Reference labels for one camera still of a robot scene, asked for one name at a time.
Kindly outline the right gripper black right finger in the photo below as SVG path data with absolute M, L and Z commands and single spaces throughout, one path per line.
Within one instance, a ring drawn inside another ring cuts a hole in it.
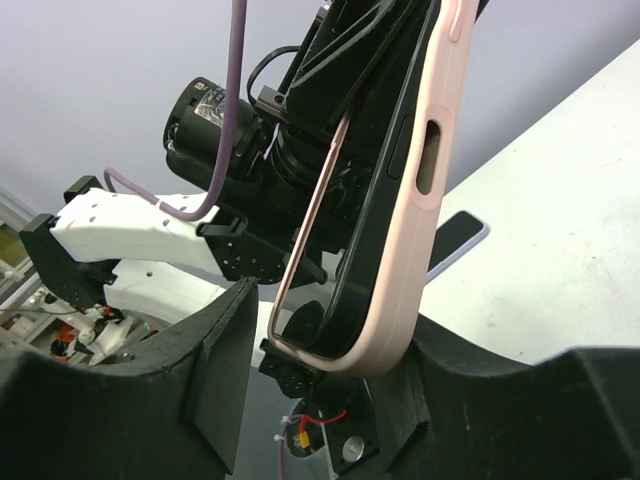
M 635 479 L 639 352 L 575 348 L 535 365 L 420 317 L 371 385 L 389 479 Z

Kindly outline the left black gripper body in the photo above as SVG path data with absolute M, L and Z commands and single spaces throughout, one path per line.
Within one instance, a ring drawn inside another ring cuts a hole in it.
M 372 170 L 430 30 L 427 1 L 332 1 L 297 50 L 282 90 L 259 110 L 279 124 L 261 193 L 276 207 L 304 208 L 344 113 L 351 114 L 340 179 Z

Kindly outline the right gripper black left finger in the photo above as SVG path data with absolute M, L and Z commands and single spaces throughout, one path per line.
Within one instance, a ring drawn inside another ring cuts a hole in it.
M 5 479 L 223 479 L 233 473 L 258 287 L 246 278 L 93 366 L 1 354 Z

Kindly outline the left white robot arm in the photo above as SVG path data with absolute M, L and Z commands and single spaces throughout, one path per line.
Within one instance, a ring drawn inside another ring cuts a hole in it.
M 114 170 L 87 178 L 20 239 L 44 285 L 180 321 L 226 281 L 273 285 L 267 338 L 325 372 L 376 375 L 406 352 L 447 176 L 460 73 L 480 1 L 332 1 L 276 89 L 198 77 L 163 132 L 199 194 L 157 196 Z

